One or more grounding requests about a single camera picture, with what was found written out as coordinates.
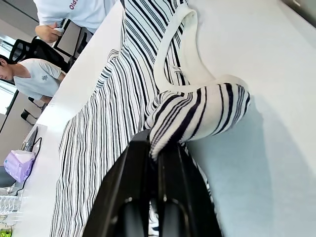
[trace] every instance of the window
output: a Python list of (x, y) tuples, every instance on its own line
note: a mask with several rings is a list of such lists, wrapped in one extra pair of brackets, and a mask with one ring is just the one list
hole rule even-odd
[(5, 81), (0, 81), (0, 113), (7, 115), (15, 98), (16, 87)]
[[(9, 58), (14, 39), (0, 34), (0, 54)], [(7, 115), (16, 97), (16, 87), (0, 80), (0, 114)]]
[(0, 39), (0, 54), (9, 58), (11, 50), (12, 45)]

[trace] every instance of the hand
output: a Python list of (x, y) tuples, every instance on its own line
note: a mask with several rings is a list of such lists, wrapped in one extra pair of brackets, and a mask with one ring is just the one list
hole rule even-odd
[(48, 26), (36, 26), (35, 32), (37, 36), (39, 36), (46, 43), (53, 43), (57, 41), (60, 36), (62, 36), (62, 33), (54, 30), (54, 28), (57, 28), (56, 22)]

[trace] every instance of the gray t-shirt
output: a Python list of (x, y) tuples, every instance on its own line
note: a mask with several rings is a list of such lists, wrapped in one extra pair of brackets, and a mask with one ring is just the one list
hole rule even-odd
[(61, 69), (43, 59), (26, 59), (20, 62), (30, 72), (31, 78), (14, 77), (16, 88), (23, 94), (40, 100), (43, 95), (53, 97), (59, 88), (57, 78)]

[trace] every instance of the white t-shirt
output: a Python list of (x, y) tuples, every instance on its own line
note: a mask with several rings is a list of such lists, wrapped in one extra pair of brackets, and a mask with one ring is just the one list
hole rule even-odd
[(92, 33), (98, 29), (117, 0), (33, 0), (38, 9), (39, 24), (58, 25), (69, 18)]
[(15, 86), (21, 93), (40, 100), (43, 95), (53, 97), (59, 88), (57, 78), (61, 69), (42, 59), (26, 59), (20, 62), (30, 72), (31, 78), (14, 77)]

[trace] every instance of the plastic bottle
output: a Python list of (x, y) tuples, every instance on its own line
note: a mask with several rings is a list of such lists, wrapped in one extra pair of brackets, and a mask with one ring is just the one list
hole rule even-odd
[(21, 206), (21, 198), (16, 196), (0, 196), (0, 215), (16, 213)]

